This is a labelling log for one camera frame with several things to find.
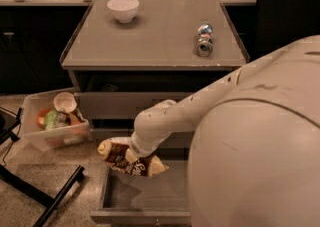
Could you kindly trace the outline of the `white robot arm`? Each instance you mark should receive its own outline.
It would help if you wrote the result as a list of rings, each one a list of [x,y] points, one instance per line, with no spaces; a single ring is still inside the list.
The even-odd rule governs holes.
[[[141,112],[129,146],[188,131],[192,227],[320,227],[319,35]]]

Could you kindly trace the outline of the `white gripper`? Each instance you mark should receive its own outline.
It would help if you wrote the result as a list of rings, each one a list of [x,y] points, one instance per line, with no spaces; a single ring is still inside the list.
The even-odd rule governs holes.
[[[134,132],[130,137],[129,147],[137,155],[138,158],[147,157],[157,149],[156,145],[143,140],[137,135],[136,132]],[[134,155],[134,153],[131,150],[126,151],[125,159],[130,164],[133,164],[138,160],[138,158]]]

